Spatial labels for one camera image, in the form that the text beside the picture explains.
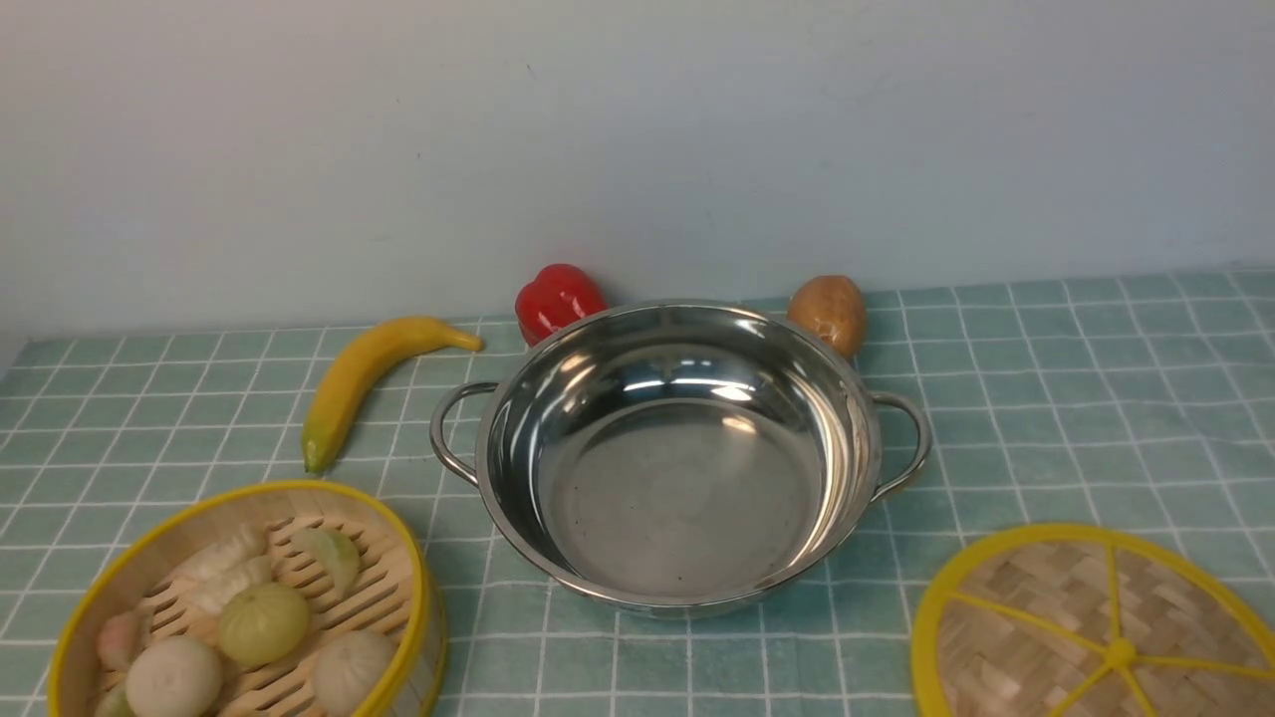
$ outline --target green checkered tablecloth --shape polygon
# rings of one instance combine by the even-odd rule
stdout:
[[[963,545],[1025,522],[1130,531],[1186,554],[1275,623],[1275,270],[877,292],[858,367],[928,410],[914,487],[771,600],[648,621],[550,584],[496,537],[427,439],[439,397],[500,379],[488,347],[399,366],[329,480],[416,531],[449,609],[439,714],[903,717],[912,616]],[[782,310],[783,301],[760,301]],[[54,642],[125,545],[193,501],[301,475],[298,431],[360,327],[31,344],[0,381],[0,717],[47,711]],[[472,453],[478,399],[450,430]],[[885,471],[913,432],[884,413]]]

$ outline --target red bell pepper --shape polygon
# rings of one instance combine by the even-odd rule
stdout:
[[[589,274],[571,264],[550,264],[518,292],[514,313],[527,346],[607,307]]]

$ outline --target bamboo steamer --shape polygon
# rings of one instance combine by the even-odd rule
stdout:
[[[926,591],[912,648],[923,717],[1275,714],[1275,633],[1182,556],[1094,526],[966,547]]]
[[[185,634],[215,648],[217,619],[185,597],[198,583],[172,572],[245,522],[265,531],[274,578],[300,589],[314,616],[306,640],[282,660],[244,669],[223,657],[223,689],[209,712],[323,716],[309,683],[316,652],[342,634],[374,630],[390,637],[398,652],[354,717],[430,714],[446,661],[441,593],[398,515],[357,490],[320,481],[270,482],[205,500],[134,543],[93,583],[62,630],[50,669],[50,714],[89,716],[124,679],[98,662],[94,646],[112,615],[149,612],[148,644]],[[289,545],[292,533],[307,527],[338,529],[358,546],[362,572],[344,600],[337,600],[323,566]]]

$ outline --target yellow rim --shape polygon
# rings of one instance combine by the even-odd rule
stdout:
[[[1168,565],[1221,603],[1244,628],[1244,630],[1248,632],[1253,643],[1257,644],[1257,647],[1262,651],[1262,654],[1266,657],[1267,665],[1275,666],[1275,634],[1266,628],[1266,624],[1262,623],[1261,617],[1244,605],[1239,597],[1230,592],[1230,589],[1218,582],[1216,578],[1205,573],[1181,555],[1142,538],[1094,526],[1072,526],[1062,523],[1025,526],[986,537],[960,551],[947,563],[947,565],[943,566],[942,570],[938,572],[933,582],[929,584],[929,588],[926,589],[926,596],[921,601],[921,609],[917,611],[915,628],[912,637],[912,686],[915,691],[917,708],[923,717],[951,717],[951,711],[947,707],[947,698],[943,695],[942,683],[938,677],[938,623],[942,619],[943,607],[950,601],[963,601],[1011,615],[1015,619],[1042,626],[1043,629],[1063,639],[1081,644],[1088,649],[1096,649],[1099,653],[1105,649],[1103,646],[1091,643],[1090,640],[1086,640],[1060,625],[1048,623],[1047,620],[1029,612],[992,603],[958,592],[958,587],[960,587],[960,584],[965,580],[965,577],[969,575],[974,568],[996,555],[1033,542],[1068,540],[1094,542],[1105,546],[1108,580],[1112,586],[1117,584],[1116,564],[1113,560],[1116,549],[1126,550]],[[1119,638],[1119,592],[1113,591],[1112,596],[1112,633]],[[1142,663],[1174,665],[1178,667],[1200,670],[1220,670],[1253,677],[1275,679],[1275,671],[1272,670],[1244,669],[1241,666],[1221,665],[1206,660],[1151,656],[1139,657],[1137,660]],[[1067,699],[1054,709],[1054,713],[1060,713],[1060,709],[1065,711],[1067,707],[1074,704],[1077,699],[1080,699],[1080,697],[1084,695],[1086,688],[1091,686],[1112,671],[1118,674],[1121,679],[1125,680],[1130,691],[1133,694],[1133,698],[1139,702],[1146,714],[1154,717],[1154,708],[1128,667],[1109,663],[1104,663],[1098,672],[1090,675],[1090,677],[1085,680],[1080,688],[1074,690],[1072,694],[1068,694]]]
[[[247,487],[242,487],[217,498],[210,498],[191,505],[190,508],[177,513],[176,515],[168,518],[163,523],[159,523],[156,528],[152,528],[145,536],[129,546],[122,555],[116,558],[111,565],[102,573],[96,580],[93,580],[92,587],[80,598],[79,605],[75,606],[75,611],[71,612],[70,620],[66,621],[66,626],[62,628],[62,634],[57,639],[57,647],[54,649],[54,658],[50,663],[48,670],[48,713],[61,714],[61,704],[59,704],[59,688],[61,681],[61,667],[62,661],[66,658],[66,649],[70,644],[70,637],[74,634],[75,629],[79,626],[80,620],[84,619],[84,612],[88,610],[89,603],[92,603],[98,595],[106,589],[106,586],[115,578],[116,573],[127,564],[138,552],[145,549],[148,545],[159,538],[168,529],[176,527],[205,510],[217,508],[218,505],[224,505],[227,503],[233,503],[245,498],[251,498],[255,495],[261,495],[280,490],[324,490],[328,492],[334,492],[346,498],[351,498],[363,503],[380,513],[389,524],[398,533],[400,541],[409,546],[408,555],[412,560],[412,566],[416,569],[414,574],[418,575],[416,582],[416,592],[421,596],[419,603],[412,610],[412,616],[408,617],[407,628],[403,630],[403,640],[399,644],[398,652],[394,654],[394,661],[390,662],[389,670],[381,681],[377,683],[372,694],[368,695],[367,700],[363,702],[362,707],[352,717],[371,717],[374,714],[381,714],[386,712],[390,704],[394,702],[394,695],[403,689],[403,684],[408,680],[409,672],[412,670],[413,662],[417,660],[421,652],[421,640],[428,628],[431,609],[433,607],[433,601],[439,600],[441,602],[441,593],[433,582],[432,575],[430,575],[428,568],[425,565],[425,559],[421,556],[421,549],[416,545],[416,536],[408,529],[403,521],[399,519],[398,514],[390,510],[385,504],[376,500],[375,498],[354,490],[352,487],[340,484],[329,484],[315,480],[301,480],[301,481],[272,481],[268,484],[259,484]],[[433,685],[430,688],[430,694],[422,703],[422,714],[428,714],[433,709],[433,704],[439,699],[439,690],[441,688],[442,669],[446,665],[446,651],[448,651],[448,634],[446,634],[446,620],[439,625],[440,634],[442,635],[442,649],[440,652],[439,663],[435,667]]]

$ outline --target pot rim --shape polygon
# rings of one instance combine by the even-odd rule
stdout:
[[[789,563],[784,568],[751,584],[706,593],[691,600],[685,597],[671,598],[658,595],[643,595],[612,588],[570,573],[552,560],[547,559],[534,545],[528,542],[505,517],[505,513],[500,506],[500,499],[492,487],[487,461],[487,449],[488,443],[492,439],[492,425],[496,420],[496,413],[504,403],[504,399],[507,397],[514,379],[521,376],[527,366],[534,362],[541,355],[561,343],[567,336],[583,329],[584,327],[604,322],[612,316],[662,307],[724,310],[738,314],[740,316],[768,322],[785,328],[801,338],[802,343],[813,350],[815,356],[821,357],[835,371],[836,376],[844,385],[848,408],[850,410],[852,417],[862,418],[858,422],[852,422],[850,426],[843,426],[843,429],[849,432],[850,444],[853,445],[853,455],[852,459],[847,462],[847,468],[852,469],[857,477],[850,476],[849,478],[853,480],[847,480],[844,484],[847,486],[845,490],[850,491],[850,495],[848,496],[838,519],[834,521],[834,523],[827,528],[829,533],[833,535],[831,540],[825,540],[824,545],[819,550],[802,554],[798,560]],[[796,323],[789,322],[787,318],[769,316],[761,311],[756,311],[738,304],[711,300],[664,300],[629,304],[592,314],[562,328],[550,338],[529,350],[514,373],[496,385],[491,399],[483,411],[482,422],[478,426],[478,440],[474,448],[474,472],[478,478],[478,491],[482,495],[483,506],[487,509],[487,514],[491,517],[496,528],[505,537],[505,540],[509,541],[509,543],[514,546],[514,550],[516,550],[524,559],[543,570],[562,586],[575,592],[617,606],[623,606],[629,610],[649,611],[650,609],[705,609],[733,602],[743,603],[796,579],[805,572],[817,565],[833,550],[845,542],[850,533],[854,532],[854,528],[858,526],[858,522],[862,519],[868,505],[872,503],[873,494],[877,489],[877,480],[880,477],[881,454],[882,447],[880,424],[876,417],[876,410],[871,393],[867,387],[863,385],[863,380],[850,366],[850,362],[843,358],[819,337],[807,332]]]

